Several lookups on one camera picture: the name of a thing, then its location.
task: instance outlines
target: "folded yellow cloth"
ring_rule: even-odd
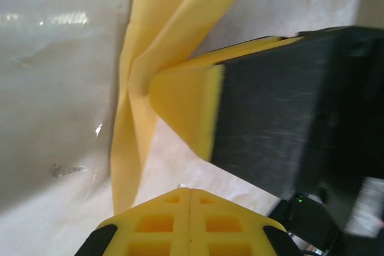
[[[148,157],[157,121],[148,97],[153,75],[185,61],[233,2],[133,0],[111,151],[115,213],[132,206]]]

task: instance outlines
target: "black cable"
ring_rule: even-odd
[[[309,255],[309,256],[321,256],[319,253],[309,251],[309,250],[302,250],[301,251],[304,255]]]

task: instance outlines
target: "square cutout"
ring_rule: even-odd
[[[170,242],[133,242],[127,256],[169,256]]]
[[[200,197],[200,203],[202,203],[202,204],[215,204],[215,201],[209,199],[208,197]]]
[[[210,243],[209,256],[254,256],[250,243]]]
[[[241,221],[233,215],[211,215],[206,218],[207,232],[244,232]]]
[[[179,203],[180,197],[179,196],[171,196],[164,201],[165,203]]]
[[[136,232],[172,232],[173,215],[148,215],[144,216],[136,228]]]

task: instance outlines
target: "white plastic sheet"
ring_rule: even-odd
[[[130,0],[0,0],[0,254],[73,255],[112,215],[109,147]],[[382,0],[238,0],[196,53],[327,26],[384,27]],[[136,203],[178,185],[265,213],[275,198],[160,122]]]

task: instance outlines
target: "black rubber edge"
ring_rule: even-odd
[[[117,229],[116,225],[109,224],[93,231],[75,256],[103,256]]]
[[[292,238],[286,232],[273,226],[264,226],[263,230],[277,256],[303,255]]]

